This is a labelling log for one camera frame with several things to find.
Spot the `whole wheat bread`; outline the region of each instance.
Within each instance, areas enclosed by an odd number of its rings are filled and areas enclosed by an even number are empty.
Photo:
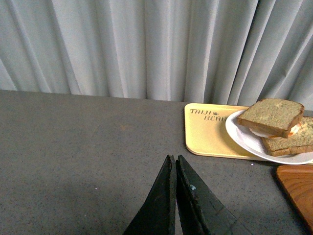
[[[304,106],[300,103],[267,98],[262,99],[237,117],[237,123],[256,131],[288,138],[291,128],[301,121]]]
[[[302,117],[301,128],[288,139],[261,138],[269,155],[282,156],[313,151],[313,117]]]

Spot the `gray table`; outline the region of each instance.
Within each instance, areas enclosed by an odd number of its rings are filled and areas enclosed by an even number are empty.
[[[254,234],[307,233],[278,164],[186,149],[185,105],[0,91],[0,234],[122,234],[167,154],[182,154]]]

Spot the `plastic tray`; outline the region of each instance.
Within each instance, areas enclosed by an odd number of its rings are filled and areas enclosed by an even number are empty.
[[[191,103],[185,106],[185,134],[188,150],[196,155],[260,160],[241,148],[228,135],[225,122],[244,106]]]

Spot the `white curtain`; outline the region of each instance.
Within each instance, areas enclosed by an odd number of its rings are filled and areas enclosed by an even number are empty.
[[[0,89],[313,110],[312,0],[0,0]]]

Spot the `wooden tray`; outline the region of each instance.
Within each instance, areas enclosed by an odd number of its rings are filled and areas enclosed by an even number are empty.
[[[313,166],[281,165],[277,177],[313,234]]]

